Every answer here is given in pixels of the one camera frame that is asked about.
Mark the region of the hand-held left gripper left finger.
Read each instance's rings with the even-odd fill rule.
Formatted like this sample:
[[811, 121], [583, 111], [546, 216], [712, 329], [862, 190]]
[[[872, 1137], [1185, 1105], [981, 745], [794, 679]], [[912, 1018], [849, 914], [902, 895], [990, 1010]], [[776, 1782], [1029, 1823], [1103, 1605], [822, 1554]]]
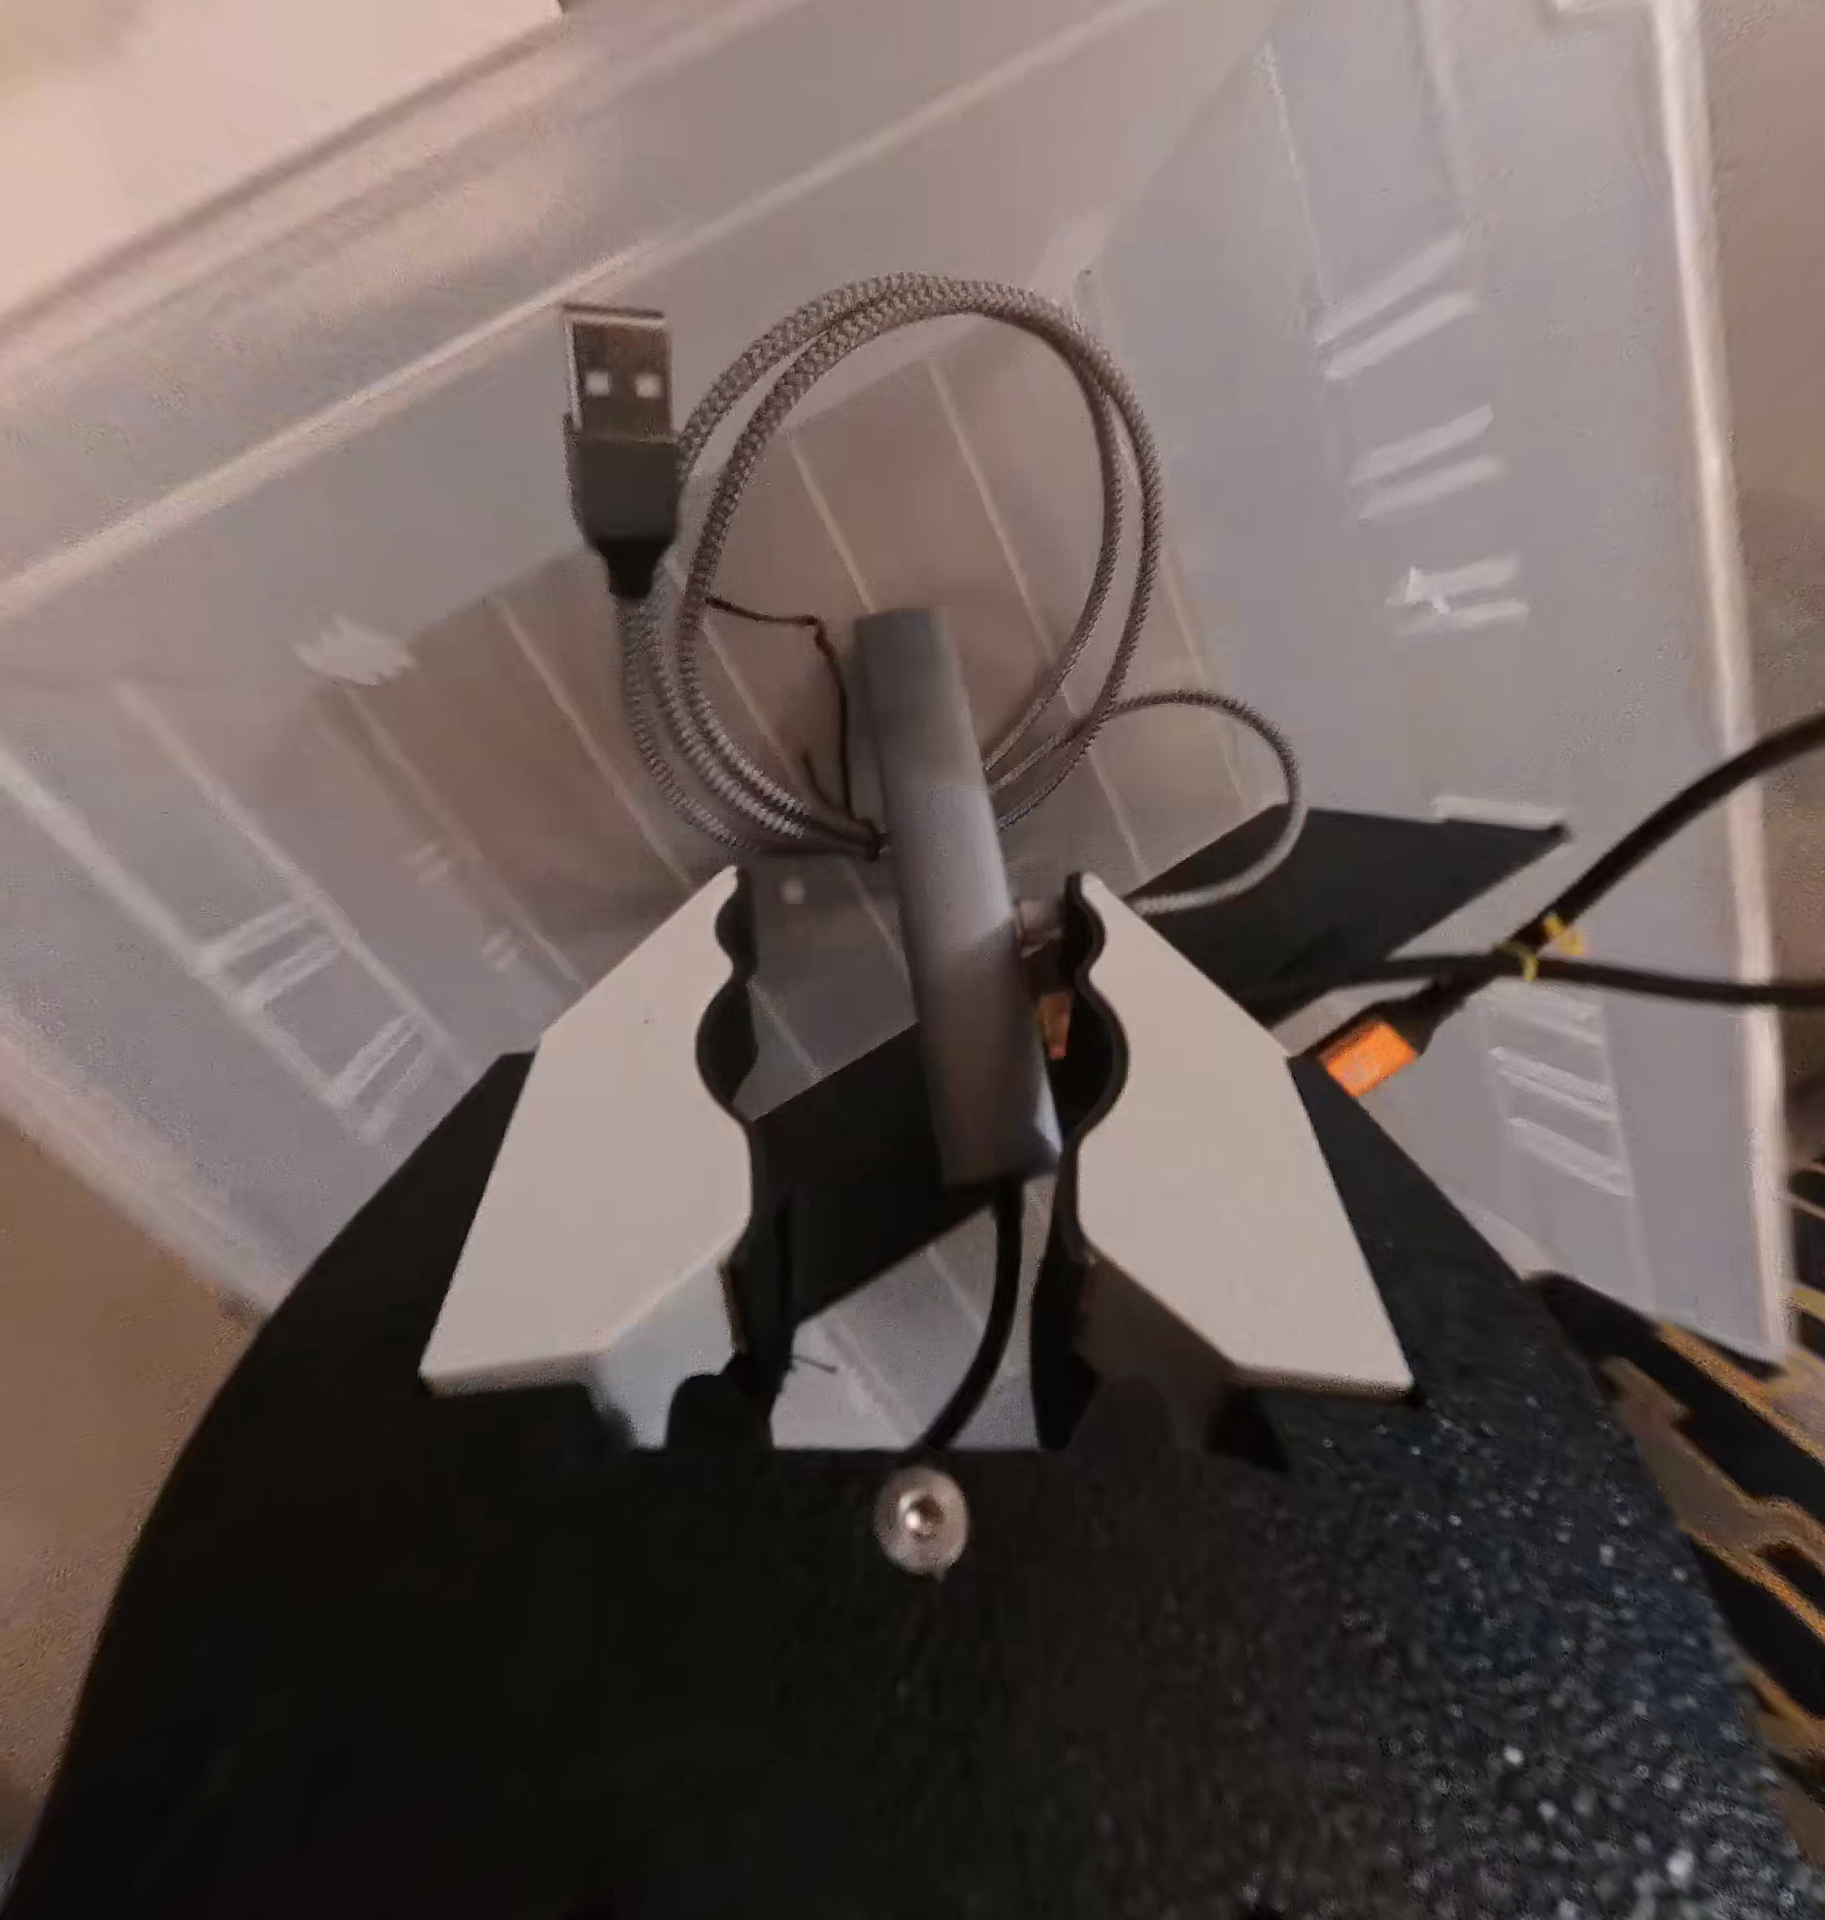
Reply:
[[430, 1392], [574, 1384], [664, 1447], [686, 1381], [740, 1351], [752, 906], [720, 868], [540, 1034], [419, 1353]]

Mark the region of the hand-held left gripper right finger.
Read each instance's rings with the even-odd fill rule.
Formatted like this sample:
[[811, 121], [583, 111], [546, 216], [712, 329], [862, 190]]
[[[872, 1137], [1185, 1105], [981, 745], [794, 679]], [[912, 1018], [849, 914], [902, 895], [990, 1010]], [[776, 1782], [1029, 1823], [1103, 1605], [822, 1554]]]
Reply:
[[1104, 1384], [1206, 1445], [1249, 1392], [1408, 1403], [1412, 1361], [1280, 1041], [1103, 881], [1062, 906], [1051, 1447]]

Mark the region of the black usb-c cable orange plugs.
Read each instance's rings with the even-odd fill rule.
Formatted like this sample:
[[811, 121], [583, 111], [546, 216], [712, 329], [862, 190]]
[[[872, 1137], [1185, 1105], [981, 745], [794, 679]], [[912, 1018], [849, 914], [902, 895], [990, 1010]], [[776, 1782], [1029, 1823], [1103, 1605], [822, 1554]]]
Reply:
[[[1823, 746], [1825, 708], [1748, 742], [1739, 752], [1718, 761], [1709, 772], [1697, 775], [1691, 783], [1654, 807], [1637, 826], [1624, 833], [1539, 914], [1551, 908], [1568, 923], [1579, 925], [1593, 906], [1615, 891], [1619, 884], [1632, 873], [1644, 868], [1644, 863], [1680, 839], [1697, 817], [1728, 802], [1743, 786], [1763, 780], [1768, 772], [1776, 772], [1796, 759], [1814, 756]], [[1371, 1092], [1393, 1072], [1418, 1061], [1433, 1034], [1477, 994], [1501, 980], [1518, 983], [1510, 977], [1505, 960], [1493, 952], [1495, 945], [1427, 957], [1385, 957], [1355, 970], [1299, 974], [1287, 980], [1284, 989], [1289, 994], [1327, 996], [1344, 989], [1401, 983], [1412, 986], [1412, 994], [1385, 996], [1368, 1004], [1316, 1047], [1318, 1061], [1345, 1089]], [[1539, 977], [1528, 986], [1595, 989], [1600, 994], [1644, 996], [1670, 1004], [1714, 1004], [1721, 1010], [1825, 1010], [1825, 977], [1714, 980], [1593, 962], [1583, 957], [1582, 962], [1568, 962], [1552, 977]]]

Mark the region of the grey usb hub with cable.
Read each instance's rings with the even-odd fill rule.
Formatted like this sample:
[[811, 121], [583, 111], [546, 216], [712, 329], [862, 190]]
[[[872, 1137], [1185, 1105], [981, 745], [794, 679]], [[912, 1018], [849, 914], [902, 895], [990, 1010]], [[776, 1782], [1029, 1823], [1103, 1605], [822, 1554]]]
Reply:
[[899, 878], [939, 1170], [953, 1190], [984, 1190], [994, 1214], [992, 1303], [964, 1379], [920, 1435], [920, 1449], [936, 1452], [971, 1425], [1004, 1365], [1019, 1303], [1025, 1187], [1058, 1166], [1062, 1136], [950, 628], [932, 609], [866, 613], [852, 625], [852, 663]]

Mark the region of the clear plastic bin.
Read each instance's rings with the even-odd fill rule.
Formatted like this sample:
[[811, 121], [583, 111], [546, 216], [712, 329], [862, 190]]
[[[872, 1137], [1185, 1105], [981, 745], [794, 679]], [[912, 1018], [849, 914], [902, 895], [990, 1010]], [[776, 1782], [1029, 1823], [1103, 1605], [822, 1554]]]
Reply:
[[1062, 299], [1154, 426], [1133, 684], [1289, 734], [1296, 986], [1483, 949], [1752, 729], [1697, 3], [566, 3], [396, 102], [355, 3], [0, 60], [0, 1108], [266, 1314], [720, 856], [633, 749], [573, 296], [686, 409], [803, 299]]

